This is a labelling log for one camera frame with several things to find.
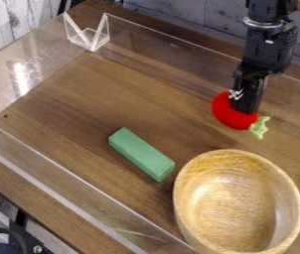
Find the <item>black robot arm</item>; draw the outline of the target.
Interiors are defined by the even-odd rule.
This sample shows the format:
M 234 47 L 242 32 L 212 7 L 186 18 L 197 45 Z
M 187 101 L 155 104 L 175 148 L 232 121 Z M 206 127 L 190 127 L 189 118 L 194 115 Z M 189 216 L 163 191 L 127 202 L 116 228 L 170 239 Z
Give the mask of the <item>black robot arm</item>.
M 291 66 L 299 28 L 289 15 L 297 4 L 299 0 L 245 0 L 245 47 L 229 96 L 241 113 L 257 112 L 266 78 Z

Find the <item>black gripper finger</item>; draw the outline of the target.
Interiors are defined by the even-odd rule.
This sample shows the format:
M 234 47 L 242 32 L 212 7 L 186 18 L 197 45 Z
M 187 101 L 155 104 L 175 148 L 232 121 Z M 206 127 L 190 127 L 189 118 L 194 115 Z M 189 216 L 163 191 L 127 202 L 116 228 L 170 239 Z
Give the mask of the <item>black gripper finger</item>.
M 268 73 L 237 72 L 233 77 L 234 84 L 229 91 L 230 106 L 236 111 L 252 115 L 260 107 Z

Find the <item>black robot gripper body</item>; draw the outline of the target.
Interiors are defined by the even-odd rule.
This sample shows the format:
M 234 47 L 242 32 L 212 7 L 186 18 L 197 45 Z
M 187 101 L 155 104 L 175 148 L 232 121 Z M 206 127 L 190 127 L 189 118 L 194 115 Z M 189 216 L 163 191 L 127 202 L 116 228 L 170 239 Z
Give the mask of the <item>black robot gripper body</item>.
M 291 19 L 260 23 L 244 19 L 246 27 L 245 47 L 236 78 L 250 78 L 282 73 L 291 65 L 299 28 Z

